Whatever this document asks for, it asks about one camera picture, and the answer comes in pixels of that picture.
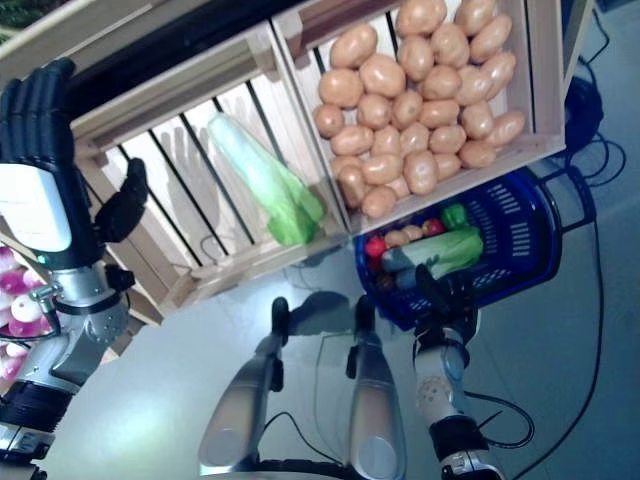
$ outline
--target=potato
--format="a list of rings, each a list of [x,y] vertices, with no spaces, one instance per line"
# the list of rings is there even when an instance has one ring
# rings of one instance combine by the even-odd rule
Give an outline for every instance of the potato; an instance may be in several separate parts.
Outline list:
[[[400,132],[391,125],[382,130],[376,130],[373,134],[371,155],[382,155],[383,153],[400,155]]]
[[[453,153],[436,153],[433,158],[438,165],[438,182],[453,177],[462,167],[462,162]]]
[[[398,130],[404,130],[418,119],[422,110],[422,95],[407,90],[396,97],[391,111],[391,124]]]
[[[356,72],[340,68],[322,75],[318,91],[324,103],[353,108],[364,93],[364,85]]]
[[[373,145],[373,130],[362,125],[347,125],[331,139],[331,150],[337,156],[360,155]]]
[[[513,22],[509,15],[497,15],[493,18],[473,40],[471,40],[471,61],[486,62],[504,45],[509,38]]]
[[[391,120],[391,102],[381,95],[365,95],[358,103],[356,119],[360,125],[380,130]]]
[[[407,181],[402,175],[396,178],[393,182],[387,183],[387,187],[393,190],[393,193],[396,194],[396,198],[398,199],[405,198],[411,195],[411,192],[409,191],[409,185],[407,185]]]
[[[458,72],[447,65],[436,65],[418,85],[426,100],[445,100],[455,97],[462,86]]]
[[[356,25],[347,30],[331,46],[332,68],[358,68],[373,55],[378,44],[378,33],[366,24]]]
[[[384,243],[387,248],[401,247],[411,242],[409,235],[402,230],[391,230],[384,236]]]
[[[482,140],[493,130],[493,112],[486,100],[469,105],[460,115],[460,123],[472,140]]]
[[[484,62],[480,70],[491,79],[491,88],[485,95],[486,100],[493,100],[500,90],[507,86],[516,69],[516,56],[511,52],[496,53]]]
[[[398,155],[385,153],[371,157],[362,165],[364,181],[368,185],[385,185],[402,173],[402,159]]]
[[[362,211],[371,218],[390,214],[396,204],[396,194],[386,185],[374,187],[362,200]]]
[[[458,74],[462,79],[462,86],[455,100],[463,107],[478,103],[485,98],[493,85],[489,74],[473,65],[461,68]]]
[[[412,242],[422,238],[422,229],[417,225],[407,225],[402,231],[407,234],[407,237],[409,237],[409,240]]]
[[[478,34],[493,18],[496,0],[462,0],[454,22],[468,37]]]
[[[446,127],[455,123],[460,106],[453,100],[432,100],[422,104],[418,121],[427,128]]]
[[[333,160],[331,160],[329,165],[331,167],[331,173],[333,173],[334,178],[338,178],[340,171],[347,165],[361,169],[362,160],[360,160],[360,158],[358,157],[347,155],[343,157],[335,157]]]
[[[469,41],[459,26],[440,25],[431,35],[431,48],[436,63],[462,68],[469,61]]]
[[[466,139],[467,134],[460,125],[439,127],[431,132],[429,148],[433,153],[457,153]]]
[[[331,138],[344,127],[342,110],[335,105],[319,105],[313,110],[313,121],[324,138]]]
[[[400,134],[400,157],[404,158],[411,152],[426,150],[429,146],[429,130],[421,123],[415,122],[405,128]]]
[[[469,140],[458,157],[465,168],[484,168],[496,161],[496,149],[483,140]]]
[[[444,0],[406,0],[398,11],[396,33],[402,38],[429,35],[446,16],[447,5]]]
[[[398,49],[398,63],[412,81],[418,83],[433,68],[433,50],[429,41],[417,35],[405,38]]]
[[[407,86],[407,76],[402,67],[382,53],[374,53],[362,64],[360,78],[367,93],[387,98],[397,97]]]
[[[513,111],[500,115],[494,121],[493,130],[486,138],[492,147],[502,147],[513,142],[524,129],[525,118],[522,112]]]
[[[357,167],[347,165],[340,170],[337,181],[344,203],[349,208],[358,208],[367,193],[362,171]]]
[[[438,165],[430,151],[413,152],[404,160],[404,179],[411,193],[427,195],[438,184]]]

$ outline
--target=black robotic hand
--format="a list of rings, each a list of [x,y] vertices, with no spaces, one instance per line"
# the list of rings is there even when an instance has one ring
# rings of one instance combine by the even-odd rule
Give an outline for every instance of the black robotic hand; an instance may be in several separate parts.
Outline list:
[[[144,163],[131,160],[121,190],[92,223],[65,111],[74,70],[71,60],[55,60],[11,80],[0,99],[0,213],[49,270],[98,261],[104,243],[124,240],[139,223],[149,191]]]

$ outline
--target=blue plastic basket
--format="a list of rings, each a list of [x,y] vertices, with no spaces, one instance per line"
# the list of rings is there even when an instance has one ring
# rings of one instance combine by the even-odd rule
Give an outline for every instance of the blue plastic basket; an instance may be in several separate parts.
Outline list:
[[[562,226],[556,202],[546,186],[560,175],[571,180],[584,210],[583,219],[568,226]],[[562,255],[562,235],[595,218],[593,198],[577,169],[571,167],[538,178],[523,168],[356,237],[356,265],[365,291],[380,313],[403,330],[417,325],[429,304],[416,288],[380,289],[376,273],[367,267],[364,247],[373,236],[405,225],[420,226],[427,219],[439,217],[453,203],[466,207],[469,222],[480,229],[484,241],[480,260],[468,269],[479,306],[553,278]]]

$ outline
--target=plastic vegetable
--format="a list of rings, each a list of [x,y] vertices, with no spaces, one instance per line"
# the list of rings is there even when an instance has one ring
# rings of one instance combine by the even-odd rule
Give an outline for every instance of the plastic vegetable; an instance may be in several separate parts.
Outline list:
[[[392,248],[382,256],[382,266],[387,272],[407,270],[402,275],[410,277],[415,273],[415,268],[423,263],[437,280],[447,273],[475,264],[483,249],[478,229],[466,227]]]
[[[454,203],[445,208],[440,215],[440,220],[447,230],[457,230],[469,226],[467,210],[461,203]]]
[[[371,258],[380,258],[387,251],[387,244],[382,238],[373,237],[365,245],[364,251]]]
[[[422,233],[425,237],[433,237],[447,231],[443,223],[438,218],[430,218],[422,224]]]
[[[235,119],[217,114],[211,138],[269,214],[267,228],[282,245],[309,243],[325,212],[320,200]]]

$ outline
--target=robotic hand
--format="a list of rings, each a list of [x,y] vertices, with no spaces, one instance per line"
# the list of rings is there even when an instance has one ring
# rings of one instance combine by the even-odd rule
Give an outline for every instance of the robotic hand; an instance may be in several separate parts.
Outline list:
[[[443,480],[505,480],[469,413],[462,387],[469,364],[466,344],[476,333],[478,310],[464,272],[436,282],[424,265],[416,283],[431,303],[415,330],[418,410],[442,467]]]
[[[3,479],[46,478],[30,462],[45,457],[71,398],[128,322],[121,294],[133,274],[100,259],[105,242],[126,238],[142,217],[144,164],[131,161],[120,192],[92,222],[64,111],[74,69],[70,60],[56,60],[12,80],[0,99],[0,214],[51,273],[51,283],[31,296],[53,327],[38,337],[0,403]]]

